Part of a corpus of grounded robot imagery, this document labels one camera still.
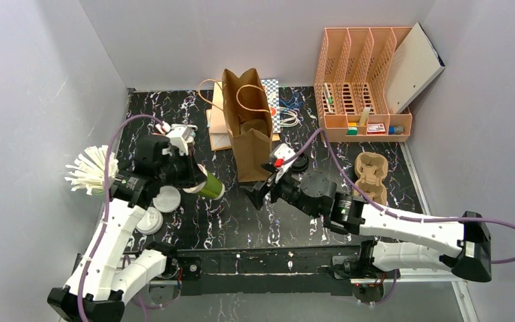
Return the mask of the cardboard cup carrier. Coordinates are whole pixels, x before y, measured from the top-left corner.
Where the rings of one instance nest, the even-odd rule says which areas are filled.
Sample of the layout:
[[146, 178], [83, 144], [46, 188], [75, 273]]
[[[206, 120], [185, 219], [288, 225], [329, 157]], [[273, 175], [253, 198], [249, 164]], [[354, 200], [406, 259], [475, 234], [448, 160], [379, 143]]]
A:
[[388, 160], [381, 154], [362, 152], [355, 159], [355, 184], [370, 200], [386, 205], [388, 192], [384, 179], [388, 175]]

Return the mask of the brown paper bag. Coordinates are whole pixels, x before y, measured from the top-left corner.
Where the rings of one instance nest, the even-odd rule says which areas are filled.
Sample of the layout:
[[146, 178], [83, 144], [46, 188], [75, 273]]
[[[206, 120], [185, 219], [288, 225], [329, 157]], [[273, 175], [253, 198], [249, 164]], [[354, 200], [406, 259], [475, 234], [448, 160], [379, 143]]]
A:
[[214, 94], [222, 94], [219, 105], [208, 99], [211, 115], [221, 114], [231, 143], [237, 179], [239, 182], [263, 181], [270, 173], [262, 168], [270, 159], [274, 127], [271, 109], [255, 68], [237, 76], [225, 69], [219, 88]]

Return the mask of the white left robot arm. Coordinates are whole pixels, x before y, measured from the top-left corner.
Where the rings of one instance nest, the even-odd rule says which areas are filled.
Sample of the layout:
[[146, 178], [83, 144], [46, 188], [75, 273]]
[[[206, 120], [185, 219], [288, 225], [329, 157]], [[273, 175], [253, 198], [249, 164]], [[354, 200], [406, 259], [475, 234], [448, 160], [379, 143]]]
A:
[[110, 146], [90, 147], [72, 165], [70, 183], [102, 192], [105, 210], [74, 272], [53, 288], [48, 304], [65, 321], [120, 321], [126, 304], [167, 267], [174, 248], [155, 243], [128, 267], [118, 264], [128, 239], [162, 187], [199, 193], [209, 175], [194, 159], [195, 128], [173, 125], [137, 141], [131, 166], [120, 166]]

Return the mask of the green paper coffee cup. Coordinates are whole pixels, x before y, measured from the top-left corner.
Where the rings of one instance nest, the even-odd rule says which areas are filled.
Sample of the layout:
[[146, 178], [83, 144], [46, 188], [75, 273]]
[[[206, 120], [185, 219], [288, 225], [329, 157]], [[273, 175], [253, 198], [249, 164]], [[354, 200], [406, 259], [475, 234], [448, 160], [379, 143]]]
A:
[[211, 172], [207, 173], [207, 179], [196, 188], [196, 194], [212, 200], [220, 199], [225, 192], [225, 185]]

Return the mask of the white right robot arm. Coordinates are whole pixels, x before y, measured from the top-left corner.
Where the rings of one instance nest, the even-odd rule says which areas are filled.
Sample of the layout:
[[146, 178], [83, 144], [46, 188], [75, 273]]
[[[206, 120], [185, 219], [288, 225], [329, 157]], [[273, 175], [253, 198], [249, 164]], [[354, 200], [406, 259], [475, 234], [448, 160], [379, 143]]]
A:
[[335, 182], [319, 172], [307, 172], [297, 180], [292, 175], [296, 152], [282, 144], [263, 164], [270, 172], [265, 181], [245, 187], [256, 209], [264, 199], [281, 199], [341, 235], [392, 238], [393, 242], [365, 241], [357, 259], [346, 264], [355, 274], [391, 272], [401, 268], [444, 270], [473, 281], [492, 279], [491, 235], [481, 215], [466, 212], [462, 217], [440, 218], [389, 209], [363, 197], [341, 193]]

